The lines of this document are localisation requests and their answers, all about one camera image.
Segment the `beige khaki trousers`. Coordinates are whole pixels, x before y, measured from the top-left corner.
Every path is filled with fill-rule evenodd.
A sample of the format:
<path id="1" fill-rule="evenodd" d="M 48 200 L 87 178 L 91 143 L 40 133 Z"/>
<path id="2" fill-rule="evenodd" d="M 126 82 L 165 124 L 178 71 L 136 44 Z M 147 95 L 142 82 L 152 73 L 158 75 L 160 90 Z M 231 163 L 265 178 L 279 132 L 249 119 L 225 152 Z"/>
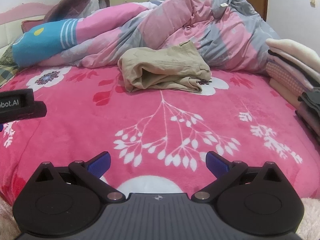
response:
<path id="1" fill-rule="evenodd" d="M 200 82 L 211 78 L 210 67 L 191 41 L 160 50 L 129 49 L 118 67 L 128 92 L 173 89 L 200 93 Z"/>

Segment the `stack of folded clothes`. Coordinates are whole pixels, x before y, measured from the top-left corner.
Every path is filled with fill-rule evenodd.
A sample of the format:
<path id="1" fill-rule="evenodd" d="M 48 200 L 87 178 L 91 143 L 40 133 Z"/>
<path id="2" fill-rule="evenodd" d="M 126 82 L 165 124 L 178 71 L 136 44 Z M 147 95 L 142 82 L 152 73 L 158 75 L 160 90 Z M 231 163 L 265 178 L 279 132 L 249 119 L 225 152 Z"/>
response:
<path id="1" fill-rule="evenodd" d="M 266 44 L 266 72 L 271 77 L 271 87 L 295 108 L 319 141 L 319 55 L 289 39 L 268 38 Z"/>

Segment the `green plaid pillow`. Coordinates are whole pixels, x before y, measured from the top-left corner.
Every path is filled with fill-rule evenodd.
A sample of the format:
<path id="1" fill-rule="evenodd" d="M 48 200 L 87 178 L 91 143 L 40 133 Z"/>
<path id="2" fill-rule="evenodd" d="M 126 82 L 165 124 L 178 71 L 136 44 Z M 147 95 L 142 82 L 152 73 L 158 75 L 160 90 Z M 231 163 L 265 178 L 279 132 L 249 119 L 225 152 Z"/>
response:
<path id="1" fill-rule="evenodd" d="M 18 72 L 18 65 L 14 61 L 12 44 L 8 46 L 1 56 L 0 62 L 0 85 L 3 86 L 11 80 Z"/>

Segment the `blue pink striped pillow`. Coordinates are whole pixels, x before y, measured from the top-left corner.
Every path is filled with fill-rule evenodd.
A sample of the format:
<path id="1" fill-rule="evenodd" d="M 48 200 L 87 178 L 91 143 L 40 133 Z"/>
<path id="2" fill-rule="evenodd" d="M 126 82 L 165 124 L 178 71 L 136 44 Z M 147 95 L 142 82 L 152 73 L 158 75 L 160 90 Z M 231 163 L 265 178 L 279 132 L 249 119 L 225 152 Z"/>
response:
<path id="1" fill-rule="evenodd" d="M 12 45 L 14 62 L 29 67 L 66 49 L 115 29 L 148 10 L 138 3 L 99 9 L 85 18 L 47 22 L 31 28 Z"/>

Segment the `pink floral fleece bedsheet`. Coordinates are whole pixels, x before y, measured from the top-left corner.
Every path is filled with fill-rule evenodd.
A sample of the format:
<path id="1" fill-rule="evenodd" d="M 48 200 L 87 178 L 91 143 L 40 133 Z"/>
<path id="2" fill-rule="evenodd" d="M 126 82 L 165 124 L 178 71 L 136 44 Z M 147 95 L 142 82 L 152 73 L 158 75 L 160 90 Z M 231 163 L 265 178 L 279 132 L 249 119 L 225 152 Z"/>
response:
<path id="1" fill-rule="evenodd" d="M 277 163 L 301 197 L 319 197 L 319 146 L 268 79 L 214 71 L 202 93 L 127 93 L 117 67 L 30 68 L 4 90 L 31 88 L 44 118 L 4 125 L 1 194 L 13 203 L 43 161 L 66 166 L 107 151 L 103 180 L 130 192 L 193 194 L 214 180 L 206 153 Z"/>

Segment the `pink white padded headboard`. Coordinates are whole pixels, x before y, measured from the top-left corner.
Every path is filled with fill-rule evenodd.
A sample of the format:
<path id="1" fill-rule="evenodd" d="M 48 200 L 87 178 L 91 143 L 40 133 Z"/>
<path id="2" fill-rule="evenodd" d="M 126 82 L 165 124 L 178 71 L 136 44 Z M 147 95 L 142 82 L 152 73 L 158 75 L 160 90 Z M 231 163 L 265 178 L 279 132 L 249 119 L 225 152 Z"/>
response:
<path id="1" fill-rule="evenodd" d="M 25 3 L 1 13 L 1 55 L 23 34 L 21 24 L 24 20 L 41 20 L 52 7 L 42 3 Z"/>

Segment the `white fluffy blanket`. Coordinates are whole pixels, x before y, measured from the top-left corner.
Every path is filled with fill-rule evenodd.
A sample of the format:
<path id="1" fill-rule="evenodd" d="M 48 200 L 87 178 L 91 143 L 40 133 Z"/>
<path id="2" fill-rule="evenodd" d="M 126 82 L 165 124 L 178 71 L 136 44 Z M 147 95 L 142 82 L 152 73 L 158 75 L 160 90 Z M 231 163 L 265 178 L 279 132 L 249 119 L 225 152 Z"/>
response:
<path id="1" fill-rule="evenodd" d="M 301 239 L 320 239 L 320 202 L 319 199 L 302 198 L 304 216 L 297 229 L 297 235 Z"/>

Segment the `child in maroon jacket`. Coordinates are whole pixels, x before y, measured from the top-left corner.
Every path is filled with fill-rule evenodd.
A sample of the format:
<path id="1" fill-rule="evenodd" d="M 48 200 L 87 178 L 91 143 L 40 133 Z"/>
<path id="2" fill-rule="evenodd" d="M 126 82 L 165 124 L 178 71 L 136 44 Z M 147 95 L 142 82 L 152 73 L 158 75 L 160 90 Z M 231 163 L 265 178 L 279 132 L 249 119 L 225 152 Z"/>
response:
<path id="1" fill-rule="evenodd" d="M 99 9 L 110 6 L 110 0 L 61 0 L 43 18 L 54 22 L 70 18 L 86 18 Z"/>

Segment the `pink grey floral duvet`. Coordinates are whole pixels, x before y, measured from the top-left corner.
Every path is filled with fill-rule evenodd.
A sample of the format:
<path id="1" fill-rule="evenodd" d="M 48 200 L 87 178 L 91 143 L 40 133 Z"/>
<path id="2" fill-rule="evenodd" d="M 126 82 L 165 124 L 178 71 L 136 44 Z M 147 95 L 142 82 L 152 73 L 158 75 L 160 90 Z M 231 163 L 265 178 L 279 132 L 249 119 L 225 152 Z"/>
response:
<path id="1" fill-rule="evenodd" d="M 159 50 L 191 41 L 211 67 L 261 74 L 266 40 L 278 37 L 246 0 L 166 0 L 41 65 L 98 68 L 115 65 L 132 48 Z"/>

